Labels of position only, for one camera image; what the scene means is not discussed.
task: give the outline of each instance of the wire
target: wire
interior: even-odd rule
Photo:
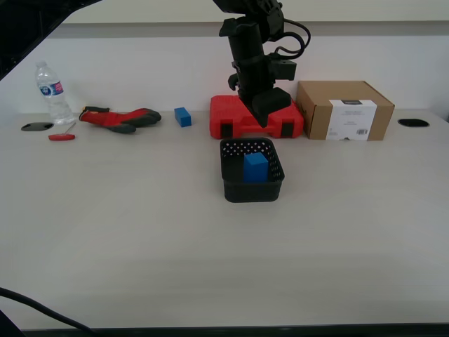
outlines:
[[[275,53],[277,54],[277,57],[281,60],[294,60],[294,59],[300,57],[304,53],[305,48],[306,48],[306,43],[304,42],[304,39],[301,37],[301,35],[294,33],[294,32],[285,32],[282,35],[280,35],[278,40],[283,39],[284,37],[294,37],[295,39],[297,39],[297,41],[301,45],[301,49],[298,50],[295,55],[291,55],[291,56],[281,55],[275,51]]]
[[[309,31],[309,28],[304,26],[302,23],[295,22],[295,21],[292,21],[292,20],[289,20],[289,19],[283,19],[283,21],[286,22],[286,23],[290,23],[291,25],[294,25],[296,27],[299,27],[299,28],[301,28],[302,30],[304,30],[306,32],[306,34],[307,34],[307,42],[306,42],[305,48],[307,48],[309,46],[309,44],[310,44],[310,41],[311,41],[311,32]]]
[[[299,34],[296,34],[294,32],[286,32],[281,35],[280,39],[282,39],[284,37],[294,37],[295,39],[297,39],[297,41],[301,45],[301,49],[298,49],[297,51],[291,51],[290,49],[279,46],[274,51],[275,54],[278,54],[278,57],[282,60],[294,60],[296,58],[299,58],[304,53],[305,49],[309,46],[310,41],[311,41],[311,32],[306,26],[304,26],[301,23],[298,23],[298,22],[295,22],[295,21],[292,21],[289,19],[284,19],[284,22],[290,23],[291,25],[294,25],[296,27],[303,29],[307,34],[307,42],[304,42],[304,39]],[[281,54],[279,54],[279,51],[284,51],[285,53],[289,53],[289,54],[293,54],[293,55],[292,56],[281,55]]]
[[[47,315],[53,319],[56,319],[59,322],[62,322],[64,324],[73,326],[74,328],[77,328],[81,331],[84,331],[91,336],[98,336],[94,330],[91,328],[78,323],[74,321],[73,319],[67,318],[65,316],[62,316],[61,314],[58,314],[57,312],[45,307],[44,305],[40,304],[39,302],[36,302],[35,300],[32,300],[31,298],[28,298],[26,296],[20,295],[19,293],[15,293],[14,291],[0,288],[0,296],[4,298],[9,298],[10,300],[14,300],[16,302],[28,305],[29,307],[43,313],[44,315]]]

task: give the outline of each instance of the screwdriver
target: screwdriver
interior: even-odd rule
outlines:
[[[75,135],[72,135],[70,132],[70,130],[72,130],[76,125],[76,122],[73,123],[72,126],[69,127],[69,129],[67,131],[65,131],[64,133],[60,133],[57,135],[49,135],[48,139],[51,140],[52,142],[63,142],[65,140],[73,140],[75,139]]]

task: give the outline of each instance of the mesh basket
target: mesh basket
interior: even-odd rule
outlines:
[[[269,162],[268,181],[244,183],[244,155],[261,152]],[[267,138],[235,138],[220,143],[224,197],[230,202],[274,201],[285,176],[274,144]]]

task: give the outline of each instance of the water bottle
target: water bottle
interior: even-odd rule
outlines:
[[[57,74],[45,61],[36,64],[36,83],[48,104],[48,110],[54,124],[72,123],[75,117],[65,101],[64,89]]]

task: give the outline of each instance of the red plastic case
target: red plastic case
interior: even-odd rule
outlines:
[[[268,133],[274,138],[297,138],[302,134],[304,117],[295,102],[269,115],[262,128],[238,96],[215,96],[210,102],[210,135],[217,139],[240,138],[244,133]]]

